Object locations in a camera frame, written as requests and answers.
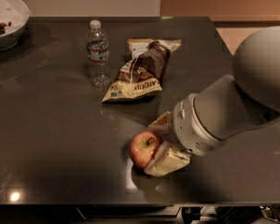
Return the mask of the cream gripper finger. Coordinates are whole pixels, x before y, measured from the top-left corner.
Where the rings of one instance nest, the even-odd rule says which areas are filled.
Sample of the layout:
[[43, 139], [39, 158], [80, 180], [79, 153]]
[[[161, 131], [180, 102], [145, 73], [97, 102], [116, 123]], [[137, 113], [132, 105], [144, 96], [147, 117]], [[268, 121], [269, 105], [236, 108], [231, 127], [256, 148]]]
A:
[[164, 141], [144, 172], [156, 177], [168, 175], [190, 163], [191, 153], [182, 146]]
[[170, 132], [171, 111], [166, 111], [161, 114], [157, 119], [147, 126], [149, 131], [158, 134], [167, 134]]

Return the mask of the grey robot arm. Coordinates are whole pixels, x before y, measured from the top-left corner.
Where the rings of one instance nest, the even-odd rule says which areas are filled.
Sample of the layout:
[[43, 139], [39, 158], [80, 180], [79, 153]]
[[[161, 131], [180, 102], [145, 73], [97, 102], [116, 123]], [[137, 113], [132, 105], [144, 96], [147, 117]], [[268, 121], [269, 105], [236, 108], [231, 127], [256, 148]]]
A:
[[232, 73], [200, 93], [192, 93], [148, 128], [167, 134], [144, 168], [164, 176], [204, 156], [238, 133], [261, 129], [280, 120], [280, 26], [246, 38], [233, 56]]

